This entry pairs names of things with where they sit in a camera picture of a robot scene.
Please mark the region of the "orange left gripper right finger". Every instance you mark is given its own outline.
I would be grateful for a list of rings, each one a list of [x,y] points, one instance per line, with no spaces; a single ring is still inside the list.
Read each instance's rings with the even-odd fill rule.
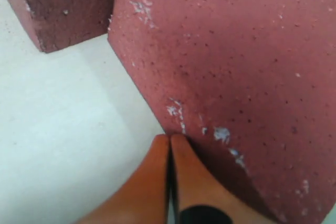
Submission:
[[[171,136],[171,149],[177,223],[274,223],[222,186],[184,135]]]

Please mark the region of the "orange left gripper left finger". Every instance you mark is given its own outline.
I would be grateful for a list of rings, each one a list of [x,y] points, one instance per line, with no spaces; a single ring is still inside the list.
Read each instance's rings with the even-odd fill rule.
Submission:
[[[169,137],[157,135],[140,166],[102,205],[77,223],[167,223]]]

